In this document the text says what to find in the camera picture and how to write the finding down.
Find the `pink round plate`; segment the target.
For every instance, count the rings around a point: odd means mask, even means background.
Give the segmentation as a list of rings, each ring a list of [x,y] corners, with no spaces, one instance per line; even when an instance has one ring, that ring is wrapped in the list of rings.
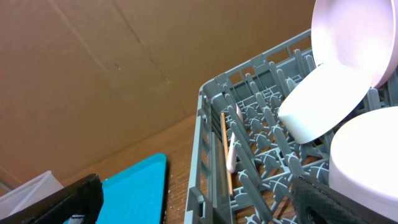
[[[311,41],[316,65],[360,69],[379,88],[397,68],[397,0],[316,0]]]

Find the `white plastic fork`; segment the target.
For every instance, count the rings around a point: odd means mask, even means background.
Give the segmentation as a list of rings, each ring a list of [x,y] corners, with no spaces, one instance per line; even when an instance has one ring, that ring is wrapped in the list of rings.
[[[243,121],[243,114],[242,114],[242,111],[239,108],[238,104],[236,104],[236,112],[237,112],[237,115],[238,115],[240,121]],[[234,149],[235,142],[236,142],[236,136],[234,133],[232,133],[231,141],[229,144],[228,157],[227,157],[227,161],[226,161],[226,168],[227,168],[228,172],[231,174],[235,172],[235,168],[236,168],[236,152]]]

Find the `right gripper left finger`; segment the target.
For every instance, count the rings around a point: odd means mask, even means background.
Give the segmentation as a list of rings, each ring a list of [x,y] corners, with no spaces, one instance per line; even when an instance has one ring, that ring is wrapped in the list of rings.
[[[103,203],[100,177],[90,174],[2,219],[1,224],[64,223],[74,215],[82,215],[83,223],[95,224]]]

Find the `wooden chopstick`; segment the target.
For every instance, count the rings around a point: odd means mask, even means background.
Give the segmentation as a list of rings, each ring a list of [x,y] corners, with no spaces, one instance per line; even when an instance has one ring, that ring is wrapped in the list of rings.
[[[221,113],[221,130],[222,130],[222,137],[223,137],[223,147],[224,147],[224,157],[225,157],[225,162],[228,160],[228,136],[226,133],[226,121],[225,121],[225,114],[222,112]],[[227,181],[228,181],[228,192],[229,196],[233,196],[233,183],[232,183],[232,176],[231,173],[226,170],[227,173]]]

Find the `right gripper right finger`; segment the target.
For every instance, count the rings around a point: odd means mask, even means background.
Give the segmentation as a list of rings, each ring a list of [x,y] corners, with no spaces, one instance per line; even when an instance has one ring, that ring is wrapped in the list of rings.
[[[294,177],[292,204],[300,224],[397,224],[309,175]]]

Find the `light green bowl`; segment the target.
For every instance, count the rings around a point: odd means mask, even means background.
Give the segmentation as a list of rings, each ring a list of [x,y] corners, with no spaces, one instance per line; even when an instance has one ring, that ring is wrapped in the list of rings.
[[[349,115],[371,87],[371,77],[338,62],[310,72],[283,101],[278,118],[295,141],[306,144]]]

